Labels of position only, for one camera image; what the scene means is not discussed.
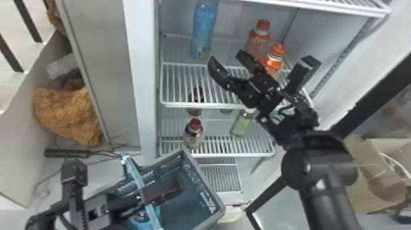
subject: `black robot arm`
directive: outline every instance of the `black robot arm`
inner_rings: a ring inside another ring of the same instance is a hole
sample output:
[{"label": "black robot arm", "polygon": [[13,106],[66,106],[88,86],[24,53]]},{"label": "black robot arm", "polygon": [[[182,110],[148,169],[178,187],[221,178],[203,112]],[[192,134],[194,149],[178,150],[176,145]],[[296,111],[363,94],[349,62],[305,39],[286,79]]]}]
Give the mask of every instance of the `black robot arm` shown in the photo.
[{"label": "black robot arm", "polygon": [[[341,140],[329,132],[314,131],[319,125],[318,115],[300,94],[321,63],[312,56],[303,57],[288,75],[288,83],[281,87],[245,51],[240,50],[236,58],[253,74],[250,79],[230,75],[214,57],[208,63],[210,77],[238,96],[246,107],[257,108],[257,122],[287,150],[278,181],[298,190],[310,228],[361,229],[345,191],[345,186],[357,179],[356,164]],[[283,100],[289,106],[276,110]],[[283,112],[290,108],[294,113]],[[260,204],[252,203],[249,210],[254,212],[275,195],[270,191],[263,194]]]}]

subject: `basket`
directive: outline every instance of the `basket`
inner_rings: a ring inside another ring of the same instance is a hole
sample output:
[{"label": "basket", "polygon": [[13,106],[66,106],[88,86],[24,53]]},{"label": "basket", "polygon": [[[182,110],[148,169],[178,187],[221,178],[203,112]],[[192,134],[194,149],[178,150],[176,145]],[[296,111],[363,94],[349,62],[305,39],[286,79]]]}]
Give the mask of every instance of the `basket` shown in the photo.
[{"label": "basket", "polygon": [[[207,229],[225,213],[225,206],[212,189],[192,156],[177,149],[158,158],[155,163],[139,169],[145,185],[182,176],[185,190],[160,206],[161,226],[165,230]],[[122,182],[115,193],[127,196],[137,189],[132,179]]]}]

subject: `green bottle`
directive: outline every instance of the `green bottle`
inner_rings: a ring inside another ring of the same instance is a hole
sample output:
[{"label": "green bottle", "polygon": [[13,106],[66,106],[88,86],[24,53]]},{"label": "green bottle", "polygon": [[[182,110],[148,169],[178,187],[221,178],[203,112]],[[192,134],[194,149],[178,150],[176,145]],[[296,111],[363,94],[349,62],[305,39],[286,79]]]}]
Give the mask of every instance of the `green bottle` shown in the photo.
[{"label": "green bottle", "polygon": [[248,126],[253,120],[255,108],[253,109],[241,109],[239,115],[235,119],[230,129],[230,135],[233,138],[242,139],[247,134]]}]

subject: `bottle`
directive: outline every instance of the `bottle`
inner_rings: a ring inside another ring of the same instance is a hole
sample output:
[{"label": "bottle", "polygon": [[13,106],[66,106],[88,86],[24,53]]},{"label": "bottle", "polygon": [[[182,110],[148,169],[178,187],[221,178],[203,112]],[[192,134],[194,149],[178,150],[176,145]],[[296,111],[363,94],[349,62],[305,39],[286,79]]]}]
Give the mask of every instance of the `bottle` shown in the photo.
[{"label": "bottle", "polygon": [[200,146],[204,137],[204,130],[201,126],[201,121],[197,118],[192,120],[185,126],[183,134],[183,143],[189,149],[195,149]]},{"label": "bottle", "polygon": [[[194,101],[191,97],[191,94],[188,96],[188,101],[189,102],[204,102],[204,94],[202,92],[202,88],[198,87],[193,89],[193,97],[194,97]],[[189,113],[189,115],[192,115],[193,117],[198,117],[201,115],[202,109],[200,108],[188,108],[187,112]]]},{"label": "bottle", "polygon": [[283,69],[283,56],[285,53],[286,47],[284,45],[275,44],[271,47],[271,52],[260,60],[268,74],[276,80],[279,80],[279,74]]},{"label": "bottle", "polygon": [[233,109],[220,109],[220,112],[224,115],[230,115],[232,113]]},{"label": "bottle", "polygon": [[190,42],[192,59],[210,57],[211,42],[218,12],[219,0],[198,0],[194,10],[193,36]]},{"label": "bottle", "polygon": [[270,35],[268,34],[270,25],[269,21],[260,19],[257,22],[257,28],[252,29],[248,34],[245,51],[253,55],[257,60],[262,59],[267,51],[268,41],[270,40]]},{"label": "bottle", "polygon": [[255,108],[246,108],[240,110],[239,115],[237,115],[237,118],[235,119],[230,129],[230,135],[233,138],[241,139],[245,137],[248,130],[248,125],[253,120],[255,111]]}]

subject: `wire shelf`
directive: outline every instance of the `wire shelf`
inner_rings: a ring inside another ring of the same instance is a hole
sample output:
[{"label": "wire shelf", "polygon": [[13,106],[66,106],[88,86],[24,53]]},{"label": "wire shelf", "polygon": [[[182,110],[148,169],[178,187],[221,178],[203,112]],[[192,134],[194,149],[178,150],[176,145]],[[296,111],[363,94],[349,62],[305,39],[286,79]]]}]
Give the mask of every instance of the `wire shelf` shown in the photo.
[{"label": "wire shelf", "polygon": [[218,193],[242,190],[235,165],[200,165],[200,168]]},{"label": "wire shelf", "polygon": [[[162,120],[160,131],[160,153],[183,147],[182,133],[189,119]],[[202,120],[204,139],[197,149],[188,152],[194,158],[213,157],[271,157],[275,148],[271,137],[255,122],[248,128],[244,139],[229,136],[230,120]]]},{"label": "wire shelf", "polygon": [[[163,34],[161,44],[161,61],[164,64],[183,64],[189,66],[206,66],[208,60],[190,57],[190,36]],[[226,67],[242,67],[235,58],[239,49],[244,49],[245,42],[240,39],[213,38],[211,55],[215,56]]]},{"label": "wire shelf", "polygon": [[[235,94],[223,90],[209,77],[207,61],[190,58],[189,42],[190,38],[182,35],[165,34],[162,38],[160,102],[168,108],[245,108]],[[231,75],[248,79],[250,73],[235,59],[235,54],[243,46],[243,40],[215,39],[212,54]],[[290,71],[289,66],[286,61],[283,75]],[[202,88],[204,102],[194,102],[194,88],[199,87]],[[302,94],[312,106],[305,90]],[[280,107],[286,105],[288,103],[283,101]]]},{"label": "wire shelf", "polygon": [[243,0],[270,5],[297,7],[349,15],[382,18],[391,9],[381,0]]}]

